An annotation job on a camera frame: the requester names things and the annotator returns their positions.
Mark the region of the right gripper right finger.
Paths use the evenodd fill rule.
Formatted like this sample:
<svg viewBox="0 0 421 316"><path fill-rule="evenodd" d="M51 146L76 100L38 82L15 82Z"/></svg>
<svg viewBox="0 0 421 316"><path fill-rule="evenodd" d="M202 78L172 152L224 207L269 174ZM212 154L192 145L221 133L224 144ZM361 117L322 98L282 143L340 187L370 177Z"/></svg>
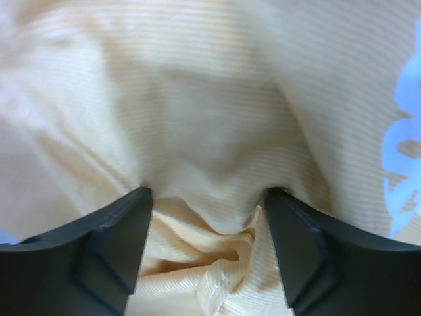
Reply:
<svg viewBox="0 0 421 316"><path fill-rule="evenodd" d="M264 210L296 315L419 316L420 247L365 232L280 188Z"/></svg>

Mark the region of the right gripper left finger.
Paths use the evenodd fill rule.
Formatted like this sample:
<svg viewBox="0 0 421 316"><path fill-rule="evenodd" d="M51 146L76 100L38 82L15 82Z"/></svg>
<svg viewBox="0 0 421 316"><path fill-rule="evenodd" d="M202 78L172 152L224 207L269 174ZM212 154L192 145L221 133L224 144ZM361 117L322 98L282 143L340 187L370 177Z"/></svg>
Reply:
<svg viewBox="0 0 421 316"><path fill-rule="evenodd" d="M137 188L71 223L2 244L1 314L125 314L152 206L151 190Z"/></svg>

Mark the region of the orange pillowcase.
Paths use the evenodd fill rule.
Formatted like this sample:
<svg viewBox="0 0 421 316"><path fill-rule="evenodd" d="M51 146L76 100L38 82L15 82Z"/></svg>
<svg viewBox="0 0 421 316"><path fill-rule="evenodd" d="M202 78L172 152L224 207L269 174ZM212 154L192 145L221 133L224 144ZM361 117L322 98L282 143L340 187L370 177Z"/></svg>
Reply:
<svg viewBox="0 0 421 316"><path fill-rule="evenodd" d="M419 1L2 1L1 230L147 185L129 315L291 315L267 188L420 243Z"/></svg>

